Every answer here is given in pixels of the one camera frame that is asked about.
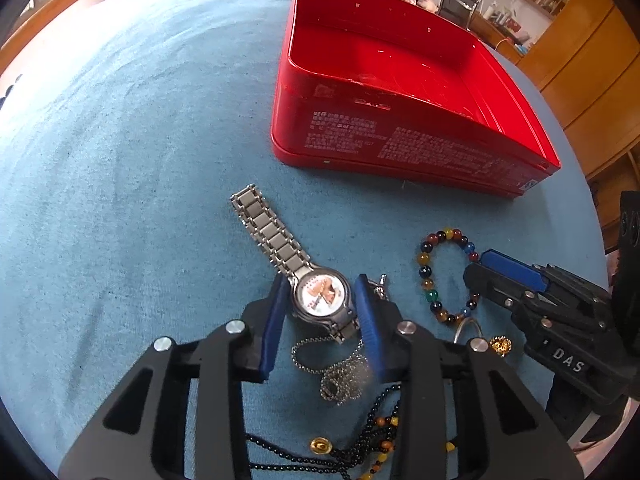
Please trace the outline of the gold charm pendant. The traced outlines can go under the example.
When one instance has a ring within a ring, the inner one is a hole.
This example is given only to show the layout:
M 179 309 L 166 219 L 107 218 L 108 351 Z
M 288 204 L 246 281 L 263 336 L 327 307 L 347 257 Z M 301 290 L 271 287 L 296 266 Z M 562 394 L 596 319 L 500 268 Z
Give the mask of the gold charm pendant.
M 495 336 L 489 339 L 489 345 L 500 358 L 504 358 L 512 351 L 512 341 L 507 336 Z

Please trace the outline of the wooden wardrobe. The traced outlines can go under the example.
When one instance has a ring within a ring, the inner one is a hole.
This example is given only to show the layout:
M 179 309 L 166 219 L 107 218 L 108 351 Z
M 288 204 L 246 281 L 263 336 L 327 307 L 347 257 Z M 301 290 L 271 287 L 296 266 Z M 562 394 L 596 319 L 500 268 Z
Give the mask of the wooden wardrobe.
M 620 194 L 639 188 L 639 39 L 614 0 L 568 0 L 518 68 L 570 141 L 613 249 Z

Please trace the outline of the wooden desk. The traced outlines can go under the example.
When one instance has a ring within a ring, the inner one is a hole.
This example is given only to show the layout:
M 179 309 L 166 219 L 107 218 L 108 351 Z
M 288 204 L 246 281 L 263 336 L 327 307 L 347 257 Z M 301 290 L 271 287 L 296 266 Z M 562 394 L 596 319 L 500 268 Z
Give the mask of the wooden desk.
M 507 29 L 486 20 L 477 12 L 472 15 L 469 30 L 479 40 L 482 40 L 486 46 L 500 53 L 514 65 L 518 65 L 524 58 L 524 54 L 518 50 L 513 37 Z

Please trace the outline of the red tin box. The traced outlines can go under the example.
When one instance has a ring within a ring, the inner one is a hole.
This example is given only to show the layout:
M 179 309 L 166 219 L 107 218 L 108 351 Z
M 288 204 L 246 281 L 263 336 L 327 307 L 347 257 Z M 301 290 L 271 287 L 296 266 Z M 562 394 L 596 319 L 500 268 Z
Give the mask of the red tin box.
M 402 0 L 292 0 L 270 136 L 291 166 L 511 198 L 561 166 L 491 50 Z

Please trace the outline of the black desk chair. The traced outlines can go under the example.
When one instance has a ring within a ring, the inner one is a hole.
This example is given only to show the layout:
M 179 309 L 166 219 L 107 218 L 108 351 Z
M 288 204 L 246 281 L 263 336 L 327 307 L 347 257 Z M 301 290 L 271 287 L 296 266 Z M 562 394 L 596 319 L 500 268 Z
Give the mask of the black desk chair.
M 478 0 L 439 0 L 437 14 L 461 28 L 469 29 Z

